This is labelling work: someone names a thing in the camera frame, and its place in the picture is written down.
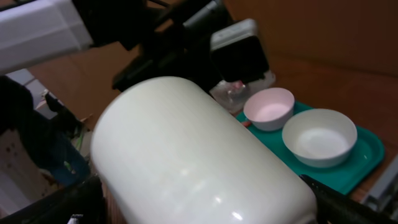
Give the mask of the pink bowl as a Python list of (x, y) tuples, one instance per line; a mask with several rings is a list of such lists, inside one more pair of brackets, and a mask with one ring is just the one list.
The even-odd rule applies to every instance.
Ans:
[(243, 113), (261, 131), (282, 129), (293, 116), (295, 97), (285, 88), (268, 88), (252, 95)]

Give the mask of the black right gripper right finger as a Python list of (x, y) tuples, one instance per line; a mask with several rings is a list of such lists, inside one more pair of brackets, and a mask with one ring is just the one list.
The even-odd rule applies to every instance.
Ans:
[(300, 175), (300, 178), (316, 196), (318, 224), (395, 224), (387, 216), (376, 213), (308, 175)]

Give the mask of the white bowl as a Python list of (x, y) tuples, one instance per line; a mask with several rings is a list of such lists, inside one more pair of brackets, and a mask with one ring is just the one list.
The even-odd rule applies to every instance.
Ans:
[(358, 140), (358, 131), (343, 113), (311, 109), (292, 116), (286, 122), (282, 140), (301, 163), (323, 169), (347, 160)]

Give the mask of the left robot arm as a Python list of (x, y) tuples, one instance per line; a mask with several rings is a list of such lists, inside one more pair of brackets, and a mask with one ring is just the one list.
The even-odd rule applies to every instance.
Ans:
[(114, 42), (142, 50), (113, 78), (119, 91), (155, 77), (209, 91), (269, 70), (256, 21), (233, 22), (222, 1), (14, 1), (1, 7), (1, 73)]

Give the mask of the white cup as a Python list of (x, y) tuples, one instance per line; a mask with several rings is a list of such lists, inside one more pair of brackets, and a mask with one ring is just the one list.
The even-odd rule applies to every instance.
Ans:
[(310, 187), (193, 82), (154, 78), (98, 120), (91, 159), (128, 223), (315, 223)]

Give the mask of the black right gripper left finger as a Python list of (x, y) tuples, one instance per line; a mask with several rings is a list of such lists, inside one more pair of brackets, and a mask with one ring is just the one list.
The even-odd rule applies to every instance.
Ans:
[(106, 223), (106, 207), (102, 183), (96, 175), (29, 205), (1, 219), (1, 224)]

